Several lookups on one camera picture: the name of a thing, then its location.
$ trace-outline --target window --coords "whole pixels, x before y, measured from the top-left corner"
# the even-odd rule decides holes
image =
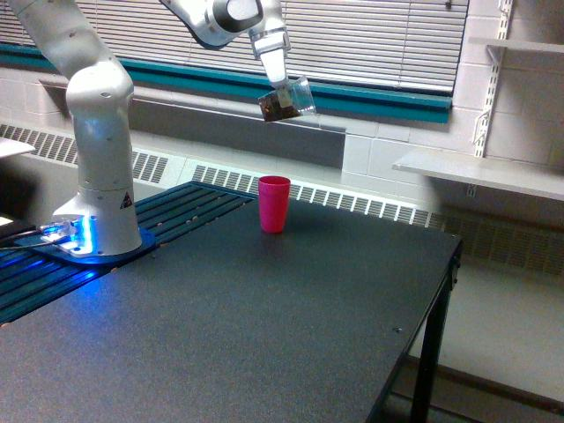
[[[341,85],[451,94],[469,0],[282,0],[291,75]],[[246,37],[201,48],[158,0],[78,0],[117,56],[263,73]],[[33,45],[0,0],[0,42]]]

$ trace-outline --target teal window frame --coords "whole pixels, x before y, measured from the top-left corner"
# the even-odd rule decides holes
[[[271,91],[261,75],[120,58],[136,82],[197,92],[258,98]],[[56,71],[35,47],[0,43],[0,63]],[[311,83],[315,104],[321,112],[346,112],[366,116],[447,123],[452,98],[445,95],[404,93],[360,86]]]

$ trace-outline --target radiator vent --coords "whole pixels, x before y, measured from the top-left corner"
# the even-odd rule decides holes
[[[30,130],[12,125],[0,125],[0,137],[32,145],[33,156],[76,166],[78,163],[75,140],[62,135]],[[133,179],[159,184],[167,168],[168,158],[134,149],[132,155]]]
[[[198,164],[192,180],[256,194],[259,177],[259,174],[250,172],[244,174],[240,169]],[[564,274],[564,234],[560,232],[480,216],[450,216],[422,210],[416,204],[305,182],[293,181],[290,197],[406,225],[459,234],[464,239],[464,253],[468,256],[551,275]]]

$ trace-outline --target red plastic cup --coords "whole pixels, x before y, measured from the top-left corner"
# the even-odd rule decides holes
[[[261,228],[268,234],[284,230],[290,204],[290,180],[282,176],[263,176],[258,180],[258,210]]]

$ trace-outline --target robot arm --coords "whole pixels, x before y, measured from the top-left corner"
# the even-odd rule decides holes
[[[83,230],[60,248],[77,257],[116,256],[138,248],[130,76],[73,0],[9,4],[41,53],[69,79],[66,100],[77,142],[78,193],[55,211],[54,220],[79,221]]]
[[[272,85],[284,90],[290,43],[279,0],[161,0],[207,48],[250,36]],[[8,0],[41,53],[69,79],[67,105],[78,150],[78,193],[54,213],[80,231],[69,254],[118,256],[142,243],[133,206],[128,110],[133,83],[73,0]],[[47,241],[65,236],[47,235]]]
[[[219,49],[248,33],[255,58],[274,88],[288,84],[290,41],[279,0],[160,0],[205,48]]]

